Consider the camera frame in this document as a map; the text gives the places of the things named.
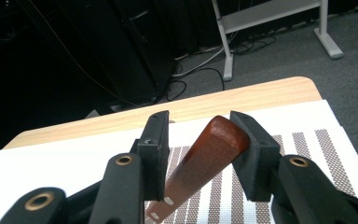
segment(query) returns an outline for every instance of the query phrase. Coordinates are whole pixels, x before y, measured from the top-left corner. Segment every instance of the white metal frame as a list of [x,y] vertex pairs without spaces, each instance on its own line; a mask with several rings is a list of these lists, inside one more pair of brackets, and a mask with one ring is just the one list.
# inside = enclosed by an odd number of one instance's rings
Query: white metal frame
[[219,33],[222,38],[223,47],[226,54],[225,72],[223,79],[232,79],[233,55],[230,52],[227,36],[245,28],[249,28],[267,21],[277,20],[282,17],[293,15],[311,8],[319,7],[320,25],[314,30],[319,40],[322,42],[327,53],[332,59],[339,59],[344,56],[341,49],[327,33],[327,10],[328,0],[272,0],[267,3],[250,7],[224,17],[221,17],[219,6],[216,0],[212,0],[214,14],[216,16]]

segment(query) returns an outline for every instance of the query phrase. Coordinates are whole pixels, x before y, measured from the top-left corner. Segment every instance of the brass insert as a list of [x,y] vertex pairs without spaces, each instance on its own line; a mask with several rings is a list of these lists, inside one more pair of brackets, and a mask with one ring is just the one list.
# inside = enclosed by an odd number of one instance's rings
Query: brass insert
[[28,211],[36,211],[49,205],[54,200],[54,193],[47,191],[35,195],[24,205]]
[[116,159],[117,165],[128,165],[130,163],[132,163],[131,156],[122,156],[122,157]]
[[308,167],[310,164],[308,161],[299,158],[299,157],[292,157],[289,160],[293,165],[299,166],[299,167]]

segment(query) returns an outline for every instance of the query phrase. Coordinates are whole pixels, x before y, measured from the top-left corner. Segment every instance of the power cord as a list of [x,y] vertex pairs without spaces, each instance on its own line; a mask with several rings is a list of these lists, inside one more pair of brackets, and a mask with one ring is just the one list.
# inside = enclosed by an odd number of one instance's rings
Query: power cord
[[277,38],[275,36],[267,36],[263,38],[264,40],[272,39],[271,41],[263,40],[252,40],[252,41],[243,41],[238,44],[234,50],[231,51],[234,55],[248,55],[260,51],[261,49],[273,44],[276,42]]
[[177,78],[177,79],[171,81],[169,84],[172,84],[172,83],[182,83],[182,84],[184,85],[184,87],[183,87],[183,89],[182,89],[176,96],[174,96],[174,97],[171,98],[171,99],[169,98],[168,92],[166,91],[166,93],[165,93],[165,98],[167,99],[167,101],[168,101],[168,102],[171,102],[171,101],[177,99],[179,96],[181,96],[181,95],[186,91],[187,84],[186,84],[183,80],[181,80],[181,79],[183,79],[183,78],[185,78],[185,77],[187,77],[187,76],[189,76],[189,75],[191,75],[191,74],[197,73],[197,72],[199,72],[199,71],[203,71],[203,70],[213,70],[213,71],[215,71],[215,72],[219,75],[219,77],[220,77],[220,81],[222,82],[222,89],[223,89],[223,91],[226,90],[225,81],[224,81],[224,79],[223,79],[223,76],[222,76],[222,74],[221,74],[217,69],[209,68],[209,67],[207,67],[207,68],[200,68],[200,69],[197,69],[197,70],[191,72],[190,74],[187,74],[186,76],[182,76],[182,77],[179,77],[179,78]]

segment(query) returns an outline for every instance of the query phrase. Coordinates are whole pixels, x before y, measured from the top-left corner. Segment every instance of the stand leg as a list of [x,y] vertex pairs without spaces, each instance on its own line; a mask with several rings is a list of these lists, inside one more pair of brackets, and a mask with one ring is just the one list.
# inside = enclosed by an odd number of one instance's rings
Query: stand leg
[[226,30],[220,18],[219,6],[217,5],[216,0],[212,0],[212,2],[213,2],[214,14],[216,15],[217,26],[219,28],[219,33],[222,38],[222,43],[226,54],[225,73],[223,74],[223,80],[230,81],[232,79],[233,56],[229,50],[227,37],[226,37]]
[[344,56],[342,50],[338,47],[336,42],[327,33],[327,13],[328,13],[328,0],[321,0],[320,6],[320,25],[319,28],[314,30],[319,40],[324,45],[327,53],[331,59],[340,59]]

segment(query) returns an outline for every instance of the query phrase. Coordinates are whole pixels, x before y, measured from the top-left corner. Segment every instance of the wooden table edge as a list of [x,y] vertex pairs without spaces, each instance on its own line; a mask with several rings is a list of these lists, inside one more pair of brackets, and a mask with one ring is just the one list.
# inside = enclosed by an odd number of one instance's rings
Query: wooden table edge
[[13,138],[4,149],[142,128],[150,115],[162,110],[170,110],[170,120],[179,122],[226,115],[231,110],[245,112],[318,100],[322,100],[322,97],[312,80],[307,77],[289,77],[25,131]]

